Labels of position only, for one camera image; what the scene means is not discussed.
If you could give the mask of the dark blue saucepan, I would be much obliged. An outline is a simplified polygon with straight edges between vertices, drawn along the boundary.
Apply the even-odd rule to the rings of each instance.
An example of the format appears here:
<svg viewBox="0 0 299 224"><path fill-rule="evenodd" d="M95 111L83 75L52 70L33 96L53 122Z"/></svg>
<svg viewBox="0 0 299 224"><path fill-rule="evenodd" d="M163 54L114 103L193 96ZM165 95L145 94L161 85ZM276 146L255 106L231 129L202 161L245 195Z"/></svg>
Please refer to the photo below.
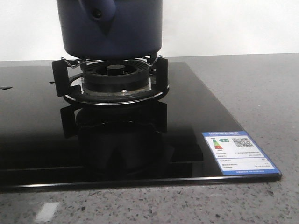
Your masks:
<svg viewBox="0 0 299 224"><path fill-rule="evenodd" d="M134 59L162 47L161 0L58 0L57 10L71 56Z"/></svg>

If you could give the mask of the right burner with pot support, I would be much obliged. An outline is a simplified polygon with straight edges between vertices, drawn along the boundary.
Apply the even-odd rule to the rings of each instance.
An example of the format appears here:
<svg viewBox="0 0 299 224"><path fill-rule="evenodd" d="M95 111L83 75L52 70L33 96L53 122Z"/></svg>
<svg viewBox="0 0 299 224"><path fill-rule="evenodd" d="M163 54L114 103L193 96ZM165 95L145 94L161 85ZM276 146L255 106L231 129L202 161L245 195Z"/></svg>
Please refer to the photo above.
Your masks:
<svg viewBox="0 0 299 224"><path fill-rule="evenodd" d="M118 106L163 98L169 91L169 61L162 56L131 60L52 62L58 97L70 104Z"/></svg>

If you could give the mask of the blue energy label sticker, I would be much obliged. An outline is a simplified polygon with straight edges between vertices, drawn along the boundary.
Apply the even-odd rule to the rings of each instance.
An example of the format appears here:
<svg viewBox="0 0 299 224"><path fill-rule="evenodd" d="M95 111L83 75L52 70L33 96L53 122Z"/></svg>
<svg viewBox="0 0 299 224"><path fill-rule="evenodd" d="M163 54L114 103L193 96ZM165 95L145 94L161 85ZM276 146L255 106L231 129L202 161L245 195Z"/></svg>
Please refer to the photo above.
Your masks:
<svg viewBox="0 0 299 224"><path fill-rule="evenodd" d="M246 131L203 132L202 135L224 175L280 173Z"/></svg>

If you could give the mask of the black glass gas stove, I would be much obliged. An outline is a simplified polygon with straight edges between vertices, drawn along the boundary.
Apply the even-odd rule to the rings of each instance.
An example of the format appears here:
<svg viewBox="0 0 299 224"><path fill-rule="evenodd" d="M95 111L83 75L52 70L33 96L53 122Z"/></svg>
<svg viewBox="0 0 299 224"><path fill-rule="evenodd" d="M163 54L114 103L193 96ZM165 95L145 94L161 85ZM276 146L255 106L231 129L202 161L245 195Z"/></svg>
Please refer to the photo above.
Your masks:
<svg viewBox="0 0 299 224"><path fill-rule="evenodd" d="M202 133L244 129L186 63L169 69L162 100L99 108L57 97L49 66L1 66L1 192L281 178L224 175Z"/></svg>

